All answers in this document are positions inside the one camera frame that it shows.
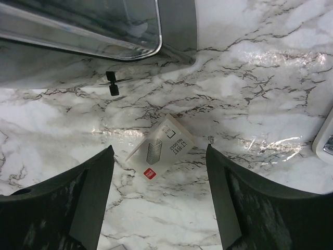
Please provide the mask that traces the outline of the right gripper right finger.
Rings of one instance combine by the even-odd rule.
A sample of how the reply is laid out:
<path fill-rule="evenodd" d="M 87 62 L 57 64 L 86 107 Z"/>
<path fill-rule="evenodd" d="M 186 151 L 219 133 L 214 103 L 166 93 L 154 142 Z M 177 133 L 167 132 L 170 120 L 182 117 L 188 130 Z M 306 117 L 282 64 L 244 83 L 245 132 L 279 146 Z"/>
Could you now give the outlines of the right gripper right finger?
<path fill-rule="evenodd" d="M 207 147 L 223 249 L 332 249 L 332 194 L 271 181 Z"/>

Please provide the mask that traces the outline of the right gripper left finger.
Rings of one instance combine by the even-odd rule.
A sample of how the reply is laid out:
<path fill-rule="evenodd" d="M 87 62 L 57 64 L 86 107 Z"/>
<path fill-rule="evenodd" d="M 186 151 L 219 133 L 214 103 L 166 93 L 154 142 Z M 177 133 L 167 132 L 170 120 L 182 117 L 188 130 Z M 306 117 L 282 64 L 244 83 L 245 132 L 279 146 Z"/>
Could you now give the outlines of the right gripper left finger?
<path fill-rule="evenodd" d="M 97 249 L 113 170 L 109 146 L 48 180 L 1 195 L 1 249 Z"/>

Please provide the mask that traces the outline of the black wedge stand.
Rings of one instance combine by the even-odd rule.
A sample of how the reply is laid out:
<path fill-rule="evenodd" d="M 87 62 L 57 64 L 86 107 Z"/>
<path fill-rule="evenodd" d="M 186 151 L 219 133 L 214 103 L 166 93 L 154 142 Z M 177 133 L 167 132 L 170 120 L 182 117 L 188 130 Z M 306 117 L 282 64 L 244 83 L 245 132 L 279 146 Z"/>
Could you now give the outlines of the black wedge stand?
<path fill-rule="evenodd" d="M 194 1 L 1 1 L 1 38 L 118 61 L 192 64 Z"/>

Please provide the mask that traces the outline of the small staple box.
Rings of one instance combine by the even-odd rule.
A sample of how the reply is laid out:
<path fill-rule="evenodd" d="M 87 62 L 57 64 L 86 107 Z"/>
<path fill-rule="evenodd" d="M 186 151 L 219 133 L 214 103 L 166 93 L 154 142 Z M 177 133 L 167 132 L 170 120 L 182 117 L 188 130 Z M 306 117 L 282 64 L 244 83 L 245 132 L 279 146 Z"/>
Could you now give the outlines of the small staple box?
<path fill-rule="evenodd" d="M 147 181 L 162 176 L 195 145 L 195 138 L 172 115 L 148 134 L 126 159 L 129 167 Z"/>

